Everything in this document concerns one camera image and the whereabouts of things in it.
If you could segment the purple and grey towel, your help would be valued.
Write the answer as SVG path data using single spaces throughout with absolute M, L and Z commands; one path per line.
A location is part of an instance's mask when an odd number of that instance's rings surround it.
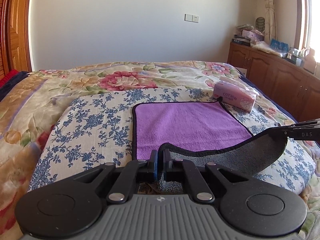
M 253 135 L 221 102 L 139 103 L 132 109 L 132 154 L 149 159 L 157 150 L 204 167 L 214 162 L 253 176 L 274 164 L 287 146 L 287 137 L 272 129 Z

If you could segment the wooden room door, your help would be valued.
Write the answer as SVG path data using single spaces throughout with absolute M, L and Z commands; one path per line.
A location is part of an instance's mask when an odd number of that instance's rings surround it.
M 30 72 L 28 37 L 30 0 L 6 0 L 6 2 L 4 38 L 7 70 Z

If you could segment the wooden cabinet row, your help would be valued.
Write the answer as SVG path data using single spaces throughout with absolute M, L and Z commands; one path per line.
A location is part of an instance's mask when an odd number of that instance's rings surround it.
M 319 78 L 275 55 L 230 43 L 227 62 L 297 121 L 319 118 Z

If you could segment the blue floral white cloth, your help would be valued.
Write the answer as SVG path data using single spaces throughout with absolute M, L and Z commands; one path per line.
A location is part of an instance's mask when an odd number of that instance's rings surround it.
M 210 89 L 157 88 L 108 92 L 74 99 L 54 126 L 36 165 L 28 191 L 51 184 L 68 176 L 103 164 L 116 167 L 131 161 L 132 108 L 138 103 L 213 102 Z M 253 110 L 225 104 L 232 116 L 253 135 L 293 120 L 264 96 L 258 97 Z M 275 164 L 257 178 L 283 186 L 295 193 L 304 189 L 315 174 L 311 154 L 319 150 L 289 139 L 285 152 Z

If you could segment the white box beside bed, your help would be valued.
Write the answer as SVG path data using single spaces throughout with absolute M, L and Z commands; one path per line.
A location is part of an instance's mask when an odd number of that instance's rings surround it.
M 243 76 L 247 76 L 247 69 L 246 69 L 246 68 L 236 67 L 236 69 L 237 69 Z

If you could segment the pink tissue pack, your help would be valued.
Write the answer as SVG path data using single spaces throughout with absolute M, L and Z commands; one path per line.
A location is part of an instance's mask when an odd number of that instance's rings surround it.
M 214 85 L 213 95 L 220 98 L 220 101 L 247 112 L 251 112 L 257 97 L 256 92 L 228 77 L 220 77 L 219 82 Z

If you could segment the clutter on cabinet top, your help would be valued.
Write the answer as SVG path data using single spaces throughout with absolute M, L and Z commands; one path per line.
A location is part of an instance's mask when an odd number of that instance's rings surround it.
M 265 30 L 266 20 L 263 17 L 259 17 L 255 20 L 255 25 L 243 24 L 237 26 L 232 43 L 276 55 L 319 77 L 319 63 L 315 59 L 313 50 L 305 48 L 298 51 L 296 48 L 289 47 L 288 44 L 277 41 L 274 38 L 267 43 L 265 42 Z

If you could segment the floral bed quilt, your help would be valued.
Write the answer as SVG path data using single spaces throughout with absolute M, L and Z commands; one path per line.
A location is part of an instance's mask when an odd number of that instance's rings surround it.
M 1 101 L 1 239 L 21 237 L 15 206 L 28 192 L 49 136 L 74 99 L 134 89 L 191 88 L 214 91 L 214 85 L 220 77 L 239 81 L 257 93 L 255 103 L 258 103 L 258 97 L 262 99 L 264 96 L 295 122 L 289 113 L 227 63 L 114 62 L 29 73 L 15 86 L 22 92 L 21 96 L 8 94 Z M 213 94 L 212 97 L 213 102 L 219 101 L 226 107 L 227 103 Z

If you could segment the patterned beige curtain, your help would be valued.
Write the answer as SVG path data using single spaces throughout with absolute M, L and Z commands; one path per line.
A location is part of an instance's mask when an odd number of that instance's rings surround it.
M 277 38 L 277 23 L 275 12 L 276 0 L 264 0 L 265 11 L 265 41 L 271 42 Z

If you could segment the navy bed sheet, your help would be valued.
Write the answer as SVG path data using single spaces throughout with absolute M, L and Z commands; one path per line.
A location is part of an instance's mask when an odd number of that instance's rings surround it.
M 21 71 L 15 77 L 13 77 L 6 85 L 1 88 L 1 101 L 10 96 L 21 96 L 22 92 L 19 92 L 15 89 L 15 86 L 18 85 L 22 80 L 29 76 L 29 72 Z

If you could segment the red blanket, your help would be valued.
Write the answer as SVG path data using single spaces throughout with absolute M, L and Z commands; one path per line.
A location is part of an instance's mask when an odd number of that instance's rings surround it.
M 0 80 L 0 87 L 2 88 L 4 85 L 6 85 L 13 77 L 15 77 L 19 72 L 17 70 L 11 70 L 6 74 L 3 78 Z

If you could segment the wooden slatted wardrobe door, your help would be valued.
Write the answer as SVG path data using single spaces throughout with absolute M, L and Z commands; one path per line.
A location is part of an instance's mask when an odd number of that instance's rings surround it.
M 1 0 L 1 79 L 5 77 L 7 70 L 7 56 L 5 52 L 5 9 L 7 2 L 6 0 Z

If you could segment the white wall switch socket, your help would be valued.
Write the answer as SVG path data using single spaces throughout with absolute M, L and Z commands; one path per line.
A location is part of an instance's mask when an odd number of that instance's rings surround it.
M 187 22 L 199 23 L 199 16 L 191 15 L 191 14 L 185 14 L 184 20 L 187 21 Z

